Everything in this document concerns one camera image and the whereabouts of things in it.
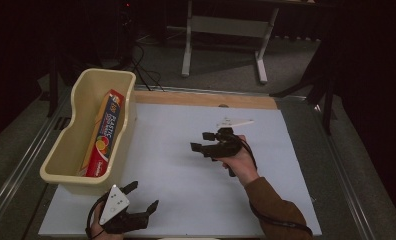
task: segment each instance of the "person's left hand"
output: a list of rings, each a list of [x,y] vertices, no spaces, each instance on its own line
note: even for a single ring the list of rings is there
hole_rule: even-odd
[[[93,213],[93,222],[91,226],[91,235],[92,239],[96,240],[122,240],[123,234],[108,234],[104,231],[104,229],[99,225],[99,213],[101,212],[101,208],[104,207],[104,203],[98,204],[96,206],[95,211]]]

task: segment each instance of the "white board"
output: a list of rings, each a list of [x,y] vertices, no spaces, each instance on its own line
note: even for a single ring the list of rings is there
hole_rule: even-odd
[[[145,211],[159,200],[147,229],[130,237],[262,237],[246,193],[220,162],[191,151],[203,132],[217,132],[225,117],[252,119],[234,127],[243,134],[257,161],[258,172],[279,195],[294,202],[315,235],[321,229],[279,110],[137,104],[138,120],[126,159],[123,184],[138,181],[127,197],[128,212]],[[40,235],[84,235],[86,217],[96,197],[73,195],[59,186]]]

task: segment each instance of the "human hand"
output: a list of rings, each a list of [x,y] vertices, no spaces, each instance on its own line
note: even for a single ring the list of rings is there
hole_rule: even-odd
[[[238,135],[238,137],[246,141],[245,136]],[[223,162],[223,167],[230,167],[244,187],[260,177],[250,153],[243,147],[235,156],[214,159]]]
[[[104,203],[101,202],[96,206],[93,213],[93,222],[91,225],[92,239],[96,240],[123,240],[123,234],[109,234],[99,225],[99,214],[101,208],[104,207]]]

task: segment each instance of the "brown sleeve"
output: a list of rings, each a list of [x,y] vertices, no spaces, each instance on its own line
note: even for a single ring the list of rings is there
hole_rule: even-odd
[[[294,203],[282,200],[269,182],[260,177],[245,186],[250,203],[260,214],[282,222],[306,225],[301,211]],[[313,239],[304,230],[276,226],[260,220],[261,228],[267,239]]]

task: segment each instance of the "storage bin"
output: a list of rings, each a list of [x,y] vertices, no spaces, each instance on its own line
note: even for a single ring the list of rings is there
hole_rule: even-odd
[[[79,76],[71,92],[70,124],[62,130],[40,169],[44,181],[61,184],[74,194],[87,195],[102,195],[113,184],[120,185],[137,117],[133,94],[135,80],[131,72],[102,69],[88,69]],[[95,117],[110,89],[123,94],[125,102],[107,171],[97,178],[77,176],[92,138]]]

